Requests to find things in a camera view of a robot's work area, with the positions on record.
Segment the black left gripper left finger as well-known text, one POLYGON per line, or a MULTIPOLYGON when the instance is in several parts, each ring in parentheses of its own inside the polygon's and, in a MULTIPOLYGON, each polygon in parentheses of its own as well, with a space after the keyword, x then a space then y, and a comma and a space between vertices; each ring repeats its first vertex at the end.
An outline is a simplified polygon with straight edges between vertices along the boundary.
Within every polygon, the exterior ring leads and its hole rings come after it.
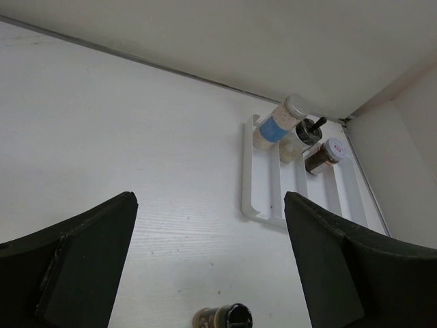
POLYGON ((123 192, 1 244, 2 327, 108 327, 138 211, 123 192))

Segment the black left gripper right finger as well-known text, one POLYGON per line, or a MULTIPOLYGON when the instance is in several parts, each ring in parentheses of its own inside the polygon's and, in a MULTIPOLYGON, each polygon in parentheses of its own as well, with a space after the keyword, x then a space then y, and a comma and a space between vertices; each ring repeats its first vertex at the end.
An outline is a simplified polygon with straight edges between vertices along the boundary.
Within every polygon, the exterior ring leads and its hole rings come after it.
POLYGON ((436 250, 284 198, 312 327, 435 327, 436 250))

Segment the small black cap pepper jar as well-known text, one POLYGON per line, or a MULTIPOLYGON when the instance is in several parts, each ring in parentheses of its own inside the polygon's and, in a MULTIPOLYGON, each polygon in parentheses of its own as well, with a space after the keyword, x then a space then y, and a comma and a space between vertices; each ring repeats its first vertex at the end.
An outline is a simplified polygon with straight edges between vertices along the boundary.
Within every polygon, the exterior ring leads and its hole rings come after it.
POLYGON ((192 319, 193 328, 252 328, 250 309, 242 303, 205 307, 196 312, 192 319))

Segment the white lid brown spice jar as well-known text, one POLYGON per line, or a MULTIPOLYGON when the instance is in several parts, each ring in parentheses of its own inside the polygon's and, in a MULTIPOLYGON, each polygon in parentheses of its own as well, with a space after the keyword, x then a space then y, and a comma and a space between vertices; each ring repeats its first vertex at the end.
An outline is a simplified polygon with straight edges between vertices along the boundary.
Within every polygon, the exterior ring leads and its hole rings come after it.
POLYGON ((312 175, 318 175, 346 157, 346 147, 337 138, 332 137, 305 159, 305 169, 312 175))

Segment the black cap beige spice jar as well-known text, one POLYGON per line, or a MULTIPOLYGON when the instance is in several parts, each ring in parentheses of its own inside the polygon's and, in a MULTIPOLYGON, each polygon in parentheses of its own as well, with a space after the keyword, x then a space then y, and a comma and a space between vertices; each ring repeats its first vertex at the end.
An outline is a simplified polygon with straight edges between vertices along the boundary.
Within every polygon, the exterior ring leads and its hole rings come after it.
POLYGON ((322 126, 327 123, 326 117, 317 122, 305 118, 298 123, 293 132, 288 133, 279 141, 279 159, 282 163, 291 163, 300 155, 310 150, 322 137, 322 126))

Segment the tall blue label spice bottle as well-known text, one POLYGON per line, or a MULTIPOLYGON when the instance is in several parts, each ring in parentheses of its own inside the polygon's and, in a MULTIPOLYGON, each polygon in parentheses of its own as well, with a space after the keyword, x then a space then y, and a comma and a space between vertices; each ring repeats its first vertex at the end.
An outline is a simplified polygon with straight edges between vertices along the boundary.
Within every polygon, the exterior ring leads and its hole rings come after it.
POLYGON ((279 142, 310 112, 310 104, 302 96, 290 94, 253 131, 253 146, 269 149, 279 142))

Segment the white plastic organizer tray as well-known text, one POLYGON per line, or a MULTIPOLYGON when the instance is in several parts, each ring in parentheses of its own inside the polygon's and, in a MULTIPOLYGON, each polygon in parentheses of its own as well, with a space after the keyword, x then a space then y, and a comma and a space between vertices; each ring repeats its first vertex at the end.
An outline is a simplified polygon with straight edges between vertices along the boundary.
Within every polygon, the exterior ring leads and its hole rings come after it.
POLYGON ((376 232, 388 235, 382 213, 356 160, 344 128, 329 122, 326 137, 336 137, 346 146, 347 157, 314 176, 305 169, 303 156, 289 164, 279 159, 279 147, 253 147, 253 131, 259 121, 253 115, 244 123, 242 147, 241 211, 249 219, 285 228, 284 197, 297 192, 326 210, 376 232))

